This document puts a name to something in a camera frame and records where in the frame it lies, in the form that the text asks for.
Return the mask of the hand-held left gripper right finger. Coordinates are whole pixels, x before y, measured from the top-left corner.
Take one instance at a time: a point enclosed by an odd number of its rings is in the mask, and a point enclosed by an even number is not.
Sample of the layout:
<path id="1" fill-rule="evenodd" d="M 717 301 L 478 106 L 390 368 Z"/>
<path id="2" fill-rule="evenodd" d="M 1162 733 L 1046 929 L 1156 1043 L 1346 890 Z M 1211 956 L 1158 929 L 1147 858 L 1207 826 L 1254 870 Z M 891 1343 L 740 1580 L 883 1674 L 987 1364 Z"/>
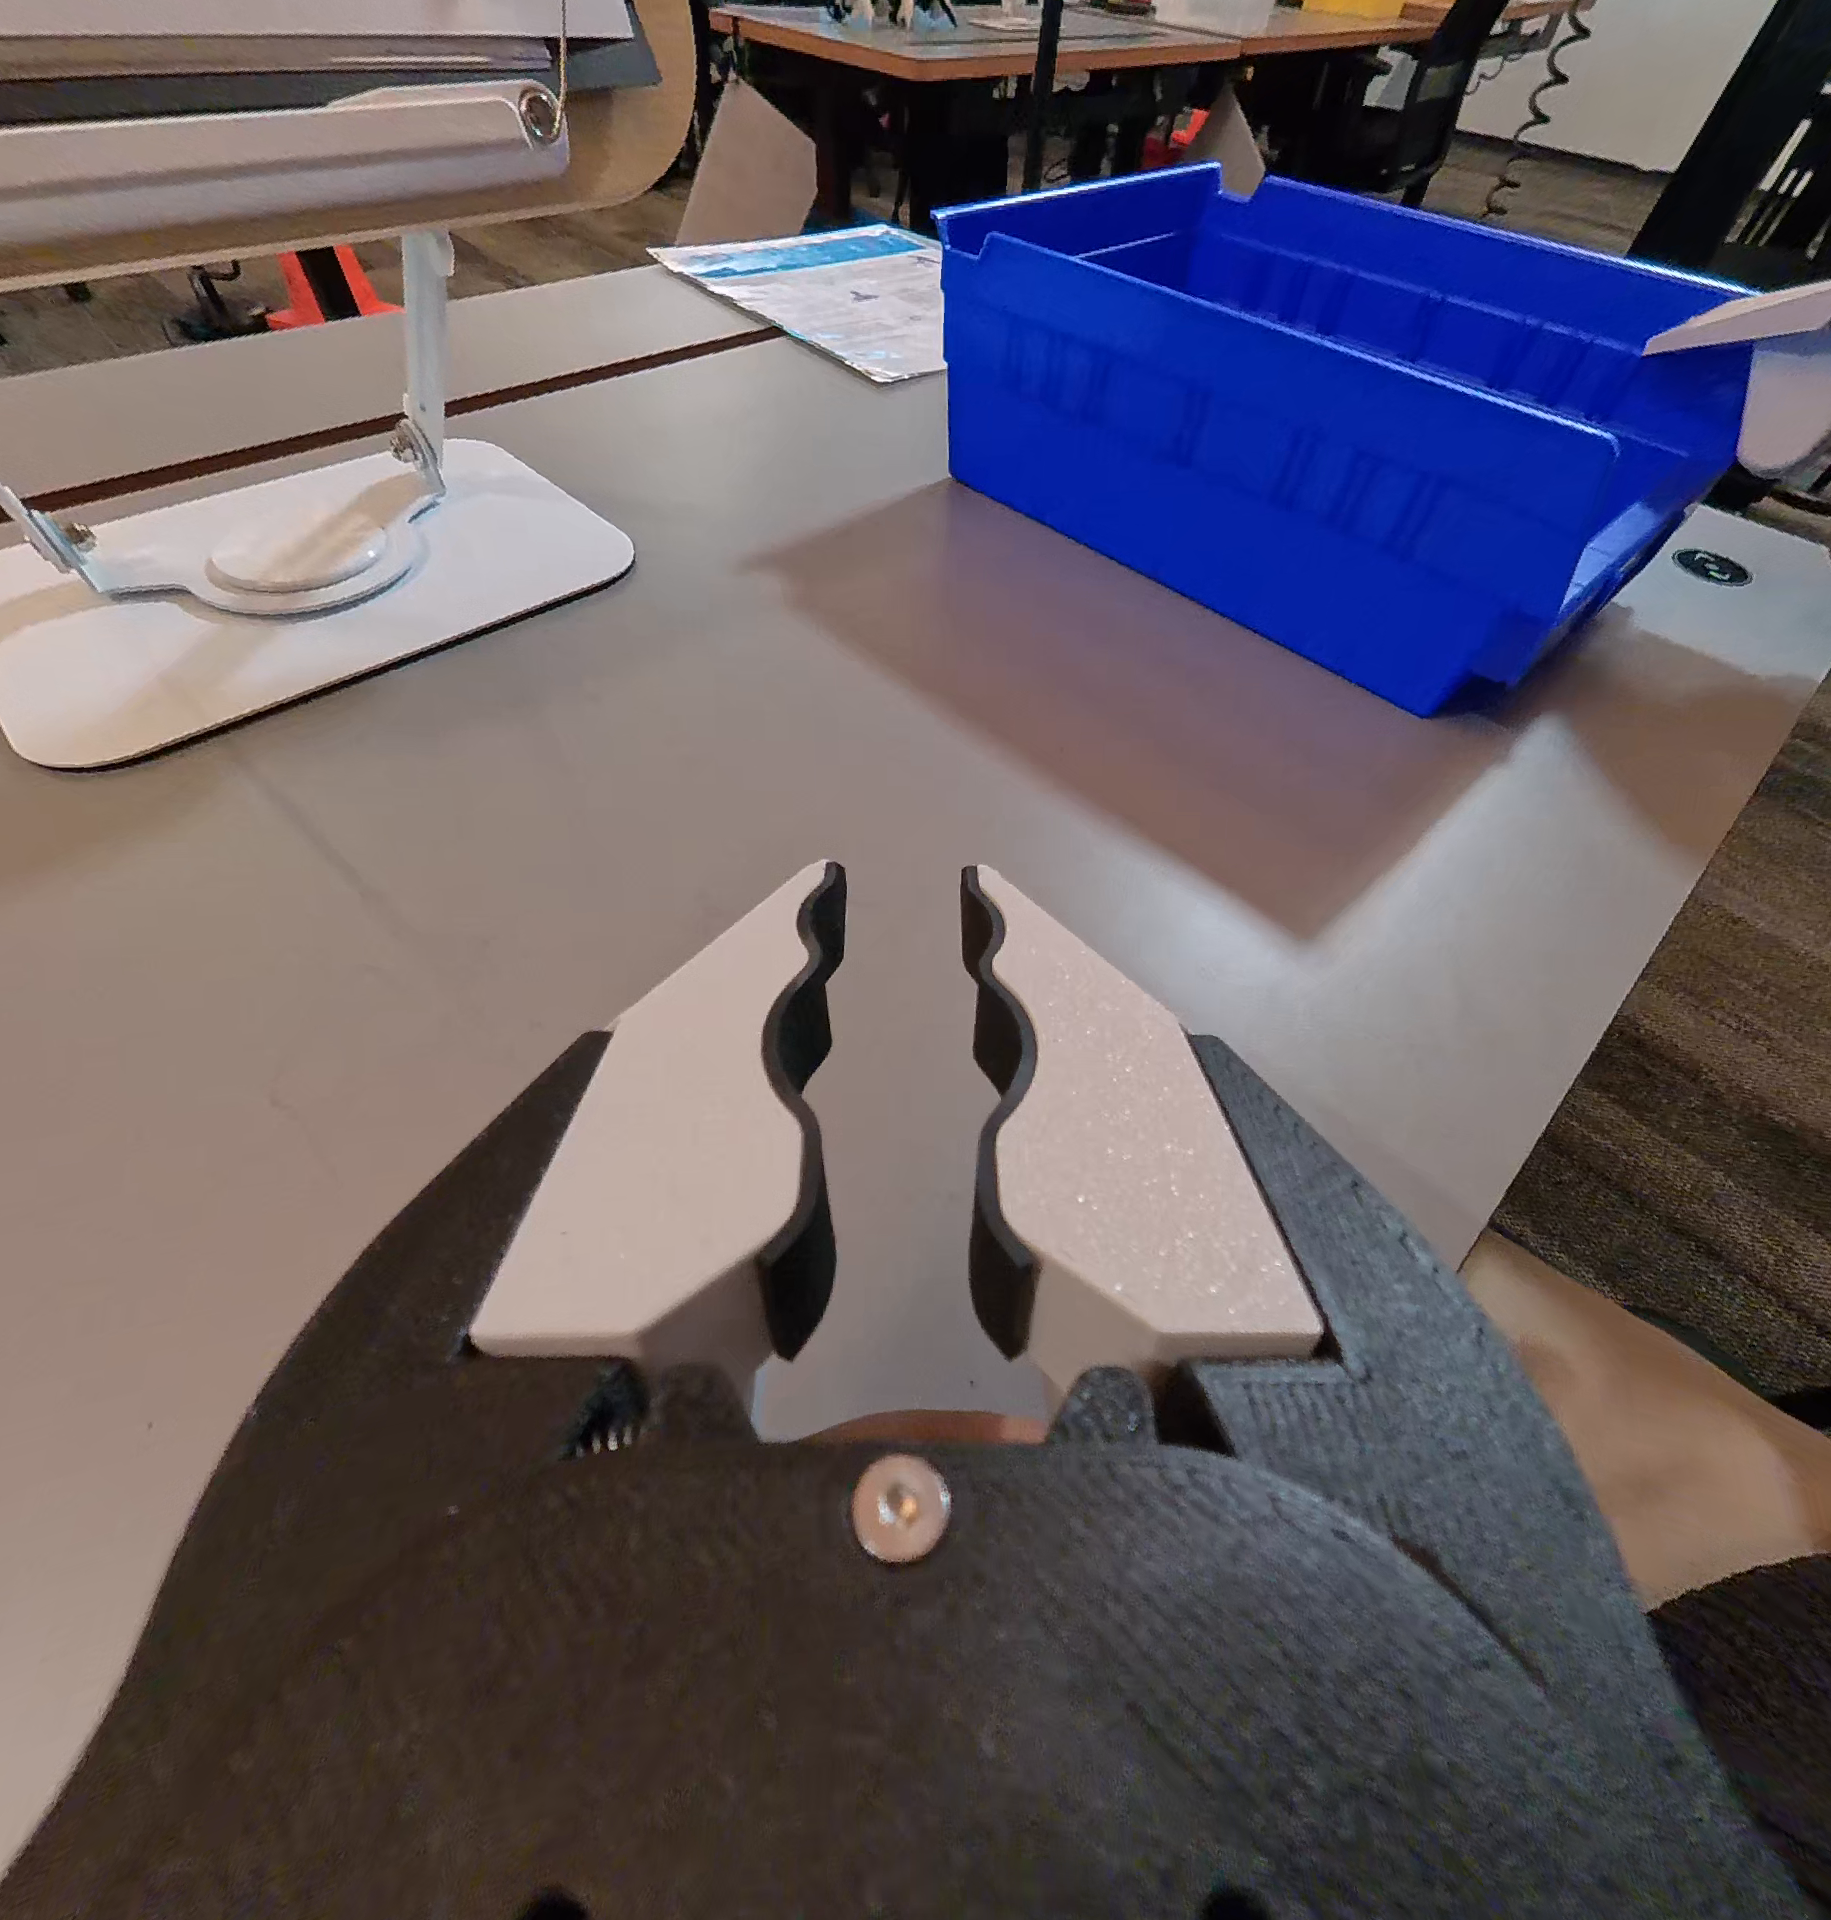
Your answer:
<path id="1" fill-rule="evenodd" d="M 1310 1360 L 1326 1315 L 1178 1015 L 995 869 L 958 880 L 974 1058 L 972 1298 L 1068 1393 L 1189 1360 Z"/>

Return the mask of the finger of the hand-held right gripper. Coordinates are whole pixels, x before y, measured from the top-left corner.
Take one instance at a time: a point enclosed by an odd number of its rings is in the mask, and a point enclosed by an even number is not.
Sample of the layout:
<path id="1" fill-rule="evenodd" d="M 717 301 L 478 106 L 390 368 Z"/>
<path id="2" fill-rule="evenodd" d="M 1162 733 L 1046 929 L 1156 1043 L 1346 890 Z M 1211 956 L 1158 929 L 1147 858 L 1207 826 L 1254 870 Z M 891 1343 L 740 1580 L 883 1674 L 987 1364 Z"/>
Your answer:
<path id="1" fill-rule="evenodd" d="M 1831 455 L 1831 280 L 1757 291 L 1653 334 L 1642 354 L 1746 345 L 1737 463 L 1782 479 Z"/>

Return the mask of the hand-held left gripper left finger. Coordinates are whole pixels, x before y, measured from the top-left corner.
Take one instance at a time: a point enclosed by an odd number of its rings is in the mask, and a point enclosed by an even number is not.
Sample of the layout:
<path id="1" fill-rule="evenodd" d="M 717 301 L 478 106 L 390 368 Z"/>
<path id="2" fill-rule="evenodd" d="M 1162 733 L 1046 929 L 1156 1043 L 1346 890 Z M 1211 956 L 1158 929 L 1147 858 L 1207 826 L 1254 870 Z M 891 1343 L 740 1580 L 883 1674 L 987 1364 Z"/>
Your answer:
<path id="1" fill-rule="evenodd" d="M 806 1085 L 849 879 L 811 861 L 602 1035 L 598 1063 L 471 1327 L 484 1357 L 793 1360 L 832 1300 Z"/>

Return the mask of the blue plastic bin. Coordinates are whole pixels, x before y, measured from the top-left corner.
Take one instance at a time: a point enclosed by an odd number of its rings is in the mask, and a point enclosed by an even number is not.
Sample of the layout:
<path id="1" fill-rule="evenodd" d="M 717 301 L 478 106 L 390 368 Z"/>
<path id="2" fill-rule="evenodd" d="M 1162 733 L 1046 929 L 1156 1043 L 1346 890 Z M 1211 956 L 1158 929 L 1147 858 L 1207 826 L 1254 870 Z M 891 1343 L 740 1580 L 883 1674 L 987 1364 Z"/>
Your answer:
<path id="1" fill-rule="evenodd" d="M 1519 686 L 1737 456 L 1734 285 L 1216 163 L 938 213 L 956 482 L 1418 715 Z"/>

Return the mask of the black office chair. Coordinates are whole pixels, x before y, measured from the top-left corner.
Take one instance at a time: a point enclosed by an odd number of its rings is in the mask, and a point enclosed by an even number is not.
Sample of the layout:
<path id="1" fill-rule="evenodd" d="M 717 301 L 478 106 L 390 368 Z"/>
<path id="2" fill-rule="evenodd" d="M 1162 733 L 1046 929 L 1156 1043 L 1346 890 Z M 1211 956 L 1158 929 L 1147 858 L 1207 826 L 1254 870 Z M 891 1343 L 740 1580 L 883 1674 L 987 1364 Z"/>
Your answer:
<path id="1" fill-rule="evenodd" d="M 1395 195 L 1419 209 L 1457 136 L 1462 100 L 1506 3 L 1457 3 L 1429 43 L 1396 106 L 1368 106 L 1368 62 L 1356 58 L 1326 84 L 1297 179 L 1354 195 Z"/>

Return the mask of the person's tan trouser leg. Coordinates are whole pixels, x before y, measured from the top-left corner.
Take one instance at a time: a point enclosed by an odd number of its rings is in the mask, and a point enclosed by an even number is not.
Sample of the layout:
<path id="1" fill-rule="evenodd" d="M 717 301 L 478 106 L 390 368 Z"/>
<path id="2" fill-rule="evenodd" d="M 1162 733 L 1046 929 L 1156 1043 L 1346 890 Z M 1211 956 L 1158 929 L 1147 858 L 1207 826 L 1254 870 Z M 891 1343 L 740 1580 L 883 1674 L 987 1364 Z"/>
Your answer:
<path id="1" fill-rule="evenodd" d="M 1645 1610 L 1831 1555 L 1831 1438 L 1496 1233 L 1460 1278 L 1558 1417 Z"/>

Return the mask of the white document stand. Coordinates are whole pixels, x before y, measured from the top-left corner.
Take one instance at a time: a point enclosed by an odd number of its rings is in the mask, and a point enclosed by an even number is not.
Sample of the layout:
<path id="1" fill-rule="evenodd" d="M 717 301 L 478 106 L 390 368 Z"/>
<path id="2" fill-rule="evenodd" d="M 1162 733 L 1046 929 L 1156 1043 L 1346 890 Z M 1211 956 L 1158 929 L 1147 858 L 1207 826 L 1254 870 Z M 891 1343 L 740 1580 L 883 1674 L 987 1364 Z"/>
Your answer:
<path id="1" fill-rule="evenodd" d="M 354 211 L 566 174 L 566 73 L 367 88 L 209 116 L 0 124 L 0 251 L 149 220 Z M 446 228 L 402 233 L 389 448 L 88 525 L 0 473 L 0 733 L 30 766 L 151 759 L 598 594 L 632 540 L 446 422 Z"/>

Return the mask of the person's black knitted sweater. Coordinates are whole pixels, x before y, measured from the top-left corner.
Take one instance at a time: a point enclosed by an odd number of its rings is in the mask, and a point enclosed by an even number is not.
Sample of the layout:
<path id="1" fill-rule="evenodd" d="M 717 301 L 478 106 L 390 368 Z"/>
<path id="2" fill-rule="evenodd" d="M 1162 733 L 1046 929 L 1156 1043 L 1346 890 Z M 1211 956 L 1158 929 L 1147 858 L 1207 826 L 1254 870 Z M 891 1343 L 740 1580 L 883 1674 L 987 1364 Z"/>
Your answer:
<path id="1" fill-rule="evenodd" d="M 1831 1554 L 1730 1576 L 1650 1621 L 1759 1832 L 1831 1913 Z"/>

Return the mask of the brown wooden table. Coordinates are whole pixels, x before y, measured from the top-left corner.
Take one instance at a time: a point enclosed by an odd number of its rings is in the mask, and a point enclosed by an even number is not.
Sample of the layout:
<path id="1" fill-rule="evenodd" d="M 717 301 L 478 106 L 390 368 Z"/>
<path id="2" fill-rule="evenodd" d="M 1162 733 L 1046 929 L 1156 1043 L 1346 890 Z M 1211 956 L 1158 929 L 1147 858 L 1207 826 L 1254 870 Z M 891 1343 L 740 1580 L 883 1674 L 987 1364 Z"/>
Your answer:
<path id="1" fill-rule="evenodd" d="M 1055 84 L 1088 75 L 1167 73 L 1205 68 L 1227 78 L 1241 62 L 1374 51 L 1385 46 L 1429 46 L 1454 18 L 1457 5 L 1411 3 L 1395 13 L 1328 13 L 1268 7 L 1252 30 L 1223 32 L 1161 19 L 1124 18 L 1064 5 L 1053 54 Z M 711 5 L 713 36 L 745 62 L 752 47 L 812 66 L 811 138 L 816 141 L 816 211 L 845 220 L 851 211 L 855 141 L 840 129 L 840 98 L 864 84 L 972 85 L 1016 84 L 1030 98 L 1046 15 L 1043 9 L 1003 13 L 1000 5 L 958 5 L 954 19 L 926 28 L 879 15 L 832 18 L 829 5 Z"/>

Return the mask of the white and blue leaflet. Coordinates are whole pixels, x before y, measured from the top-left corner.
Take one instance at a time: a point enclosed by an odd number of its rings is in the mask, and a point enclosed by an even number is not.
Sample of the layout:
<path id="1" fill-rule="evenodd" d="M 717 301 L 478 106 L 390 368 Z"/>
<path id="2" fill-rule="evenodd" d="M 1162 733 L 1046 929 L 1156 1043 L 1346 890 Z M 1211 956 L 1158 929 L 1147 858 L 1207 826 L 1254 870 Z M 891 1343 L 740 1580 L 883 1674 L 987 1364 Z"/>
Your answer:
<path id="1" fill-rule="evenodd" d="M 946 371 L 943 249 L 936 238 L 873 223 L 650 257 L 879 385 Z"/>

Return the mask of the orange red frame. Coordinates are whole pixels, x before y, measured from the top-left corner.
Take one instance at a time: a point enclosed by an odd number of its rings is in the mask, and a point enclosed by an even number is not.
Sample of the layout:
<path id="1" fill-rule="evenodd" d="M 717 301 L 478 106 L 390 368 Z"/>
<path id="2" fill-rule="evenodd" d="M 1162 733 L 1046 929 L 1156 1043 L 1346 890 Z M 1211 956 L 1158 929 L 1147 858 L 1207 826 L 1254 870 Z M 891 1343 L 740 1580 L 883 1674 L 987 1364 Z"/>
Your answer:
<path id="1" fill-rule="evenodd" d="M 402 311 L 400 302 L 385 301 L 374 290 L 350 246 L 281 253 L 280 271 L 288 304 L 265 315 L 269 330 L 293 333 Z"/>

